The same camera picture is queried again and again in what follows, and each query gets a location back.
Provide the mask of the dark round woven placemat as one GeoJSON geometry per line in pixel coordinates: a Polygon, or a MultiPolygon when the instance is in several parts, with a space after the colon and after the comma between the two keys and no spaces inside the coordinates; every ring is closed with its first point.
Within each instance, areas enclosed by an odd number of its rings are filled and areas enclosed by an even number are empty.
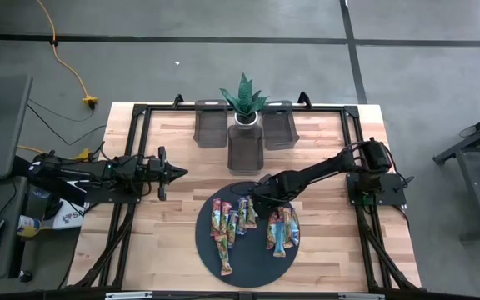
{"type": "Polygon", "coordinates": [[[278,280],[292,266],[299,250],[295,245],[285,250],[284,257],[276,257],[274,250],[268,249],[268,220],[257,219],[257,226],[249,228],[235,238],[228,250],[228,261],[232,273],[222,275],[222,261],[218,245],[211,235],[213,200],[216,198],[231,203],[238,208],[238,199],[248,194],[254,182],[235,182],[219,188],[205,200],[197,215],[195,242],[197,253],[207,270],[220,281],[238,288],[259,288],[278,280]]]}

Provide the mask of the silver metal bracket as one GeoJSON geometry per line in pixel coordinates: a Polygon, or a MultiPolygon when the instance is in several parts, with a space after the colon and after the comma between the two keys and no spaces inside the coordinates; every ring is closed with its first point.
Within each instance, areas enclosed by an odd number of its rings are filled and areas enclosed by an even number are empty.
{"type": "Polygon", "coordinates": [[[151,291],[108,292],[104,300],[148,300],[153,298],[151,291]]]}

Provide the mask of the translucent grey plastic bin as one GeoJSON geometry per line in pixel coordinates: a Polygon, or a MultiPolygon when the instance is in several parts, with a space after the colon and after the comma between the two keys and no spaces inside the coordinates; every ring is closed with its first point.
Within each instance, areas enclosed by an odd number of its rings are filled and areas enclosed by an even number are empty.
{"type": "Polygon", "coordinates": [[[200,148],[225,148],[228,143],[228,102],[198,100],[195,102],[193,139],[200,148]]]}
{"type": "Polygon", "coordinates": [[[262,108],[262,129],[267,150],[294,148],[299,136],[293,117],[293,104],[288,100],[266,102],[262,108]]]}
{"type": "Polygon", "coordinates": [[[264,166],[263,129],[232,125],[228,133],[227,167],[232,175],[258,175],[264,166]]]}

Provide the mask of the green snake plant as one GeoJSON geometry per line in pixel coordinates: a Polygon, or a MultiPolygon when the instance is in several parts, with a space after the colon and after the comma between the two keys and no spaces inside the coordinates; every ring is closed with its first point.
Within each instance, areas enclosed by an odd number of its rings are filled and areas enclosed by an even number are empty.
{"type": "Polygon", "coordinates": [[[253,91],[253,81],[248,80],[244,73],[241,75],[237,96],[233,96],[225,88],[220,88],[219,91],[232,106],[233,111],[244,119],[250,118],[256,112],[259,112],[268,100],[268,96],[261,95],[261,90],[253,91]]]}

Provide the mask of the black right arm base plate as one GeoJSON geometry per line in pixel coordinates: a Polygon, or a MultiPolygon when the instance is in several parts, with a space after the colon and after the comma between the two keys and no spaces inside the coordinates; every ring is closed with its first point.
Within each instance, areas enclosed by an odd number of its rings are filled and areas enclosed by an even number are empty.
{"type": "Polygon", "coordinates": [[[395,173],[378,175],[349,173],[346,176],[349,202],[356,206],[402,206],[407,204],[403,182],[395,173]]]}

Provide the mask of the yellow white container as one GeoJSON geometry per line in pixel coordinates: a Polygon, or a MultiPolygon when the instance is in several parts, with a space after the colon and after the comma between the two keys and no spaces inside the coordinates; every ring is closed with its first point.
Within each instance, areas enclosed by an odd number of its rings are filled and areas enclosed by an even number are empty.
{"type": "Polygon", "coordinates": [[[17,225],[17,235],[23,238],[32,238],[41,230],[41,222],[38,219],[20,215],[17,225]]]}

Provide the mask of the black aluminium table frame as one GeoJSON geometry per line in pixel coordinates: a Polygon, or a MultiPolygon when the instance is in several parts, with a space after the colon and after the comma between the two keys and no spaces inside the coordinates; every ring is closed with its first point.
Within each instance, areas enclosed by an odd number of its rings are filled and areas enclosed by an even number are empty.
{"type": "MultiPolygon", "coordinates": [[[[188,174],[166,186],[167,201],[155,191],[137,204],[121,279],[123,290],[254,291],[254,292],[366,292],[356,210],[348,201],[341,174],[310,185],[291,204],[297,210],[300,245],[292,266],[278,280],[261,287],[234,287],[214,277],[198,255],[195,229],[205,200],[219,188],[240,181],[257,181],[266,173],[303,169],[337,154],[345,143],[375,137],[387,143],[378,105],[313,104],[294,112],[299,141],[292,149],[264,154],[260,175],[234,176],[228,170],[228,149],[200,148],[193,139],[192,103],[149,103],[150,125],[145,154],[167,150],[167,160],[188,174]]],[[[114,206],[102,203],[87,213],[77,241],[67,283],[81,280],[97,261],[108,239],[114,206]]],[[[384,246],[416,286],[421,286],[408,225],[392,207],[380,207],[384,246]]]]}

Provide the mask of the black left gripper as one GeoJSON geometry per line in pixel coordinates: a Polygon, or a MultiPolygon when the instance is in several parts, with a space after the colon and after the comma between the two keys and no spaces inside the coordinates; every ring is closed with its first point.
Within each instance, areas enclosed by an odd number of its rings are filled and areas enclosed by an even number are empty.
{"type": "Polygon", "coordinates": [[[158,183],[157,196],[160,201],[166,200],[165,185],[168,181],[173,182],[188,174],[187,169],[169,165],[168,170],[171,173],[168,175],[166,163],[166,149],[164,146],[158,148],[157,156],[151,156],[147,160],[147,180],[150,183],[158,183]]]}

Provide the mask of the red granola bar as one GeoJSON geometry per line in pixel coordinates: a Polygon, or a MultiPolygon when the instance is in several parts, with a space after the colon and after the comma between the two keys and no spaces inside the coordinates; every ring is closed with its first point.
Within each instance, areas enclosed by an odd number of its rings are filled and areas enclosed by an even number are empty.
{"type": "Polygon", "coordinates": [[[219,236],[215,236],[214,240],[217,244],[218,255],[222,263],[220,275],[221,276],[231,275],[233,273],[233,268],[231,267],[229,262],[228,238],[226,235],[219,235],[219,236]]]}
{"type": "Polygon", "coordinates": [[[220,235],[220,222],[221,222],[221,199],[214,198],[212,200],[212,211],[211,211],[211,235],[213,237],[220,235]]]}
{"type": "Polygon", "coordinates": [[[232,204],[230,202],[227,202],[227,201],[221,202],[220,233],[222,235],[227,234],[228,221],[230,218],[231,209],[232,209],[232,204]]]}

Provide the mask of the white cardboard box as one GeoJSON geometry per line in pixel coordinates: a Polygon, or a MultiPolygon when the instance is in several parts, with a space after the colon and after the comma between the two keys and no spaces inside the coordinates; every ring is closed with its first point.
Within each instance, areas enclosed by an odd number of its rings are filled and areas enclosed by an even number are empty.
{"type": "Polygon", "coordinates": [[[49,227],[54,230],[80,228],[83,225],[86,207],[79,206],[64,199],[59,201],[61,207],[49,221],[49,227]]]}

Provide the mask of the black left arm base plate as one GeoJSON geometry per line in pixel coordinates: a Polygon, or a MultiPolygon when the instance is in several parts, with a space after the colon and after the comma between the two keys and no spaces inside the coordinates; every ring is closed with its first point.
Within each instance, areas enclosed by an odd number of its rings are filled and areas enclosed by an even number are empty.
{"type": "Polygon", "coordinates": [[[89,188],[86,201],[89,203],[139,203],[142,196],[127,185],[89,188]]]}

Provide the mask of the white round plant pot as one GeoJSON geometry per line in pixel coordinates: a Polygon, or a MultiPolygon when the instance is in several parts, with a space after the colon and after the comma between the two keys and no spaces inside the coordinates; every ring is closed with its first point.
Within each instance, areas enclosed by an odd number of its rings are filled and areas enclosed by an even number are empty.
{"type": "Polygon", "coordinates": [[[256,125],[258,123],[258,119],[259,119],[258,112],[253,112],[248,117],[244,117],[243,115],[240,115],[237,112],[234,113],[235,124],[239,126],[256,125]]]}

